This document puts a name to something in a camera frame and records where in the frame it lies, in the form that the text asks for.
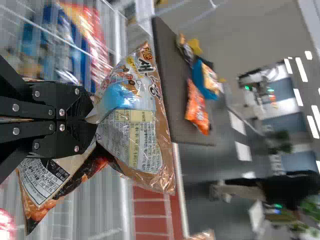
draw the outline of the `nutrition label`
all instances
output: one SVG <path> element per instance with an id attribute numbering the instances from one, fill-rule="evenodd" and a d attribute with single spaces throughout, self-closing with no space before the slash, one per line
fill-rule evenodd
<path id="1" fill-rule="evenodd" d="M 99 124 L 97 133 L 98 142 L 132 168 L 156 173 L 162 165 L 153 111 L 114 110 Z"/>
<path id="2" fill-rule="evenodd" d="M 69 177 L 63 168 L 49 161 L 52 171 L 44 167 L 40 158 L 25 158 L 18 166 L 22 185 L 38 207 Z"/>

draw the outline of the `dark tabletop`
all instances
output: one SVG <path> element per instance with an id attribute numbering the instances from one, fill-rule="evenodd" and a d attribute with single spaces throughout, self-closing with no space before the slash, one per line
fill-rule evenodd
<path id="1" fill-rule="evenodd" d="M 185 120 L 188 102 L 187 79 L 191 77 L 191 68 L 176 47 L 176 34 L 163 20 L 159 17 L 153 18 L 152 28 L 156 63 L 172 142 L 215 145 L 214 116 L 218 116 L 222 109 L 226 110 L 222 106 L 226 105 L 224 99 L 206 100 L 206 110 L 213 128 L 209 136 L 203 135 L 190 121 Z"/>

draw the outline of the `snack bag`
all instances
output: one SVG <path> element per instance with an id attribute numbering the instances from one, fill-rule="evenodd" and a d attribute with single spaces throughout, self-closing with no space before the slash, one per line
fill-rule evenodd
<path id="1" fill-rule="evenodd" d="M 96 92 L 97 141 L 125 176 L 175 193 L 172 146 L 155 58 L 146 42 L 122 59 Z"/>
<path id="2" fill-rule="evenodd" d="M 192 66 L 194 63 L 195 54 L 192 48 L 189 46 L 189 44 L 186 41 L 185 35 L 180 33 L 175 40 L 176 46 L 180 50 L 184 60 Z"/>
<path id="3" fill-rule="evenodd" d="M 204 78 L 204 87 L 214 92 L 218 96 L 219 83 L 218 83 L 217 74 L 204 63 L 202 63 L 202 73 Z"/>
<path id="4" fill-rule="evenodd" d="M 219 83 L 217 75 L 200 59 L 193 64 L 192 80 L 205 99 L 218 100 Z"/>
<path id="5" fill-rule="evenodd" d="M 191 79 L 187 81 L 189 101 L 184 118 L 192 122 L 204 135 L 209 135 L 210 122 L 206 112 L 205 98 Z"/>
<path id="6" fill-rule="evenodd" d="M 16 169 L 29 235 L 48 211 L 66 195 L 114 160 L 100 145 L 92 143 L 82 155 L 60 159 L 25 158 Z"/>
<path id="7" fill-rule="evenodd" d="M 201 233 L 197 233 L 185 240 L 215 240 L 215 233 L 213 230 L 203 231 Z"/>

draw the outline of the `shoe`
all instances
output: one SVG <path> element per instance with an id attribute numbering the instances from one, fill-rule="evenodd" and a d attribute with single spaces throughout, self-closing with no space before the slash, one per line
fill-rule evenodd
<path id="1" fill-rule="evenodd" d="M 215 185 L 213 184 L 209 187 L 209 200 L 210 202 L 220 200 L 220 194 L 218 193 L 217 189 L 215 188 Z"/>
<path id="2" fill-rule="evenodd" d="M 227 204 L 229 204 L 232 199 L 232 195 L 228 193 L 223 193 L 220 197 L 221 197 L 221 200 Z"/>

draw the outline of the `person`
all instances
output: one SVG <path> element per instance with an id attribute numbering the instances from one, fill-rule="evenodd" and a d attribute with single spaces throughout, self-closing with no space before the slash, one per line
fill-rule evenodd
<path id="1" fill-rule="evenodd" d="M 286 175 L 267 178 L 235 178 L 219 180 L 209 186 L 211 201 L 230 202 L 232 196 L 260 200 L 269 205 L 280 204 L 299 219 L 298 206 L 307 196 L 320 191 L 320 175 L 312 170 L 288 171 Z"/>

